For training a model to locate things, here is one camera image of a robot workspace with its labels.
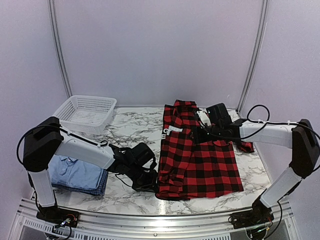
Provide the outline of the red black plaid shirt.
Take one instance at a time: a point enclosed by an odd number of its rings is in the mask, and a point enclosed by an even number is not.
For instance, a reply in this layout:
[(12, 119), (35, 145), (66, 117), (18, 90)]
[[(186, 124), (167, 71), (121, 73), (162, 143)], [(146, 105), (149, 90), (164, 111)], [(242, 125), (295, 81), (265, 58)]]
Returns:
[(164, 106), (155, 195), (160, 200), (217, 198), (244, 190), (233, 142), (193, 140), (198, 110), (194, 101)]

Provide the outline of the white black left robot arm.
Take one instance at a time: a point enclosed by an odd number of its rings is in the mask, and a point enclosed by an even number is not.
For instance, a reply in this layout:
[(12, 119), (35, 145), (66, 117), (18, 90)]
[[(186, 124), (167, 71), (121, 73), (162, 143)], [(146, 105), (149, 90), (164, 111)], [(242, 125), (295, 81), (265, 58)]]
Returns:
[(58, 224), (67, 218), (75, 222), (79, 215), (58, 207), (49, 176), (49, 163), (54, 156), (71, 157), (125, 175), (137, 192), (159, 191), (156, 157), (145, 143), (130, 148), (94, 142), (62, 127), (54, 116), (28, 130), (18, 143), (23, 144), (23, 157), (18, 161), (27, 170), (36, 192), (38, 219)]

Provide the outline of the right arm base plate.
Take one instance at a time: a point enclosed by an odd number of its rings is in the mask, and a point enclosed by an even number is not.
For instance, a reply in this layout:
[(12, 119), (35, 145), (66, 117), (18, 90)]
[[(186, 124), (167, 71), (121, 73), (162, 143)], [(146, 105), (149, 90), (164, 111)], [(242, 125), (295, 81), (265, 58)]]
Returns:
[(240, 212), (234, 212), (228, 218), (230, 224), (234, 229), (241, 229), (270, 223), (274, 220), (274, 215), (271, 210), (266, 213), (254, 213), (253, 210), (246, 210)]

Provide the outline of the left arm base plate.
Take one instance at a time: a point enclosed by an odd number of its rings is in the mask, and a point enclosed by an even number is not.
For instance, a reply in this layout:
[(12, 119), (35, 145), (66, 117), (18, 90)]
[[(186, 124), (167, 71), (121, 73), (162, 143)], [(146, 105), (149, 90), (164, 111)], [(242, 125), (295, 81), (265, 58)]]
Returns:
[(65, 222), (65, 225), (68, 225), (72, 228), (77, 227), (79, 217), (80, 213), (78, 211), (67, 210), (63, 208), (43, 210), (42, 212), (38, 211), (36, 214), (37, 219), (59, 226), (62, 226), (62, 223)]

